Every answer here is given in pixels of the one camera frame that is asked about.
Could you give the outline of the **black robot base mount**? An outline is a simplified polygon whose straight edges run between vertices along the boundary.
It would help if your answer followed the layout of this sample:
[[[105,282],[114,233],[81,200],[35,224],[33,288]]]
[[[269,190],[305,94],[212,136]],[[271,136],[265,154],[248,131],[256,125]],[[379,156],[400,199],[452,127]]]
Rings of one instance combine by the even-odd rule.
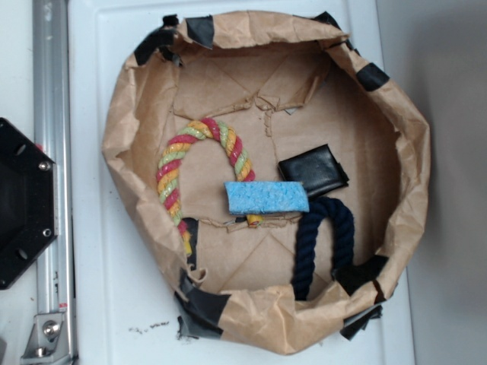
[[[1,289],[56,238],[55,162],[1,119]]]

